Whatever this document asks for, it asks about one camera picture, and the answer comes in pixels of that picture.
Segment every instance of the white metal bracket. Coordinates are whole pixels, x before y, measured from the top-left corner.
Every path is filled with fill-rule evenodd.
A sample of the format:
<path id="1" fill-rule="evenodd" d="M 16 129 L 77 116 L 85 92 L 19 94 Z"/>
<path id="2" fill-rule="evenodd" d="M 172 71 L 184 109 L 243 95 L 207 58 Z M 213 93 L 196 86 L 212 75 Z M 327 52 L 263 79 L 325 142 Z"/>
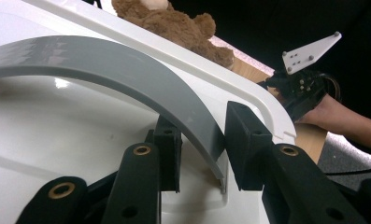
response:
<path id="1" fill-rule="evenodd" d="M 325 52 L 328 51 L 340 38 L 342 34 L 335 32 L 333 35 L 325 37 L 299 49 L 282 54 L 287 74 L 291 75 L 297 71 L 315 63 Z"/>

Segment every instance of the teddy bear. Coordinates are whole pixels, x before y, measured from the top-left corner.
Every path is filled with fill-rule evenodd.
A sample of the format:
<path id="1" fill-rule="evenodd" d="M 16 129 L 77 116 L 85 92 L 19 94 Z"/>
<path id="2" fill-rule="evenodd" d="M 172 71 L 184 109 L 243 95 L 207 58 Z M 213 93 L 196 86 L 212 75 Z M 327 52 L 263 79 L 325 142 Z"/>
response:
<path id="1" fill-rule="evenodd" d="M 176 11 L 167 0 L 112 0 L 118 17 L 170 40 L 214 63 L 231 69 L 234 52 L 214 46 L 209 39 L 216 30 L 211 15 L 204 13 L 191 19 Z"/>

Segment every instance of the bolt hole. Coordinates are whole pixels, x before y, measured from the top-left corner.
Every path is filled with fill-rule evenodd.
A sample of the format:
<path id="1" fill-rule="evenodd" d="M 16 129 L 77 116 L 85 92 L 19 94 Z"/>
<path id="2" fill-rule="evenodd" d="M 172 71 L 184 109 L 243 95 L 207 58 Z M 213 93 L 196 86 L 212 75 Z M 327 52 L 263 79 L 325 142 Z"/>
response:
<path id="1" fill-rule="evenodd" d="M 327 213 L 329 217 L 336 219 L 336 220 L 343 220 L 344 218 L 343 214 L 335 208 L 327 208 L 325 212 Z"/>
<path id="2" fill-rule="evenodd" d="M 63 194 L 63 193 L 66 193 L 67 191 L 69 191 L 69 186 L 65 185 L 65 186 L 59 187 L 58 189 L 55 189 L 54 193 L 55 194 Z"/>
<path id="3" fill-rule="evenodd" d="M 121 216 L 125 218 L 135 217 L 138 214 L 138 209 L 135 206 L 128 206 L 121 211 Z"/>
<path id="4" fill-rule="evenodd" d="M 298 155 L 298 150 L 296 150 L 295 148 L 291 148 L 291 147 L 283 147 L 280 149 L 280 151 L 288 156 Z"/>
<path id="5" fill-rule="evenodd" d="M 136 154 L 137 156 L 147 155 L 148 153 L 150 153 L 150 147 L 144 147 L 144 146 L 136 147 L 133 150 L 133 153 Z"/>
<path id="6" fill-rule="evenodd" d="M 51 188 L 51 190 L 48 193 L 48 196 L 51 199 L 61 199 L 68 195 L 70 195 L 75 189 L 75 184 L 71 182 L 65 182 L 58 184 Z"/>

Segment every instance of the wooden surface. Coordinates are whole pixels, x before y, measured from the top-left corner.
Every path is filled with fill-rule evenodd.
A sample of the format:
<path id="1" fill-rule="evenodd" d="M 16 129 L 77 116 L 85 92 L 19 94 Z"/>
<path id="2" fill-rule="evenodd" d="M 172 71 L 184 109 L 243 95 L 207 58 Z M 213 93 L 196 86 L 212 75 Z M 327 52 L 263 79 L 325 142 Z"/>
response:
<path id="1" fill-rule="evenodd" d="M 232 71 L 253 82 L 260 82 L 268 77 L 266 73 L 237 58 L 235 58 Z M 297 135 L 295 144 L 302 148 L 317 163 L 327 132 L 319 127 L 308 124 L 295 124 L 295 130 Z"/>

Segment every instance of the gray curved plastic arch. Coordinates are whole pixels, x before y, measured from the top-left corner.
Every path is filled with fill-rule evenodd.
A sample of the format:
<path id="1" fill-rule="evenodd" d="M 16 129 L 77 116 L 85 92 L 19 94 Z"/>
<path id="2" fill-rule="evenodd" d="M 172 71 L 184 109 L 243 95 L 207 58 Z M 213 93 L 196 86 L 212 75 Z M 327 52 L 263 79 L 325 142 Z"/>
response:
<path id="1" fill-rule="evenodd" d="M 0 77 L 71 77 L 127 94 L 175 124 L 199 150 L 214 175 L 223 133 L 194 91 L 170 69 L 139 51 L 86 36 L 55 35 L 0 46 Z"/>

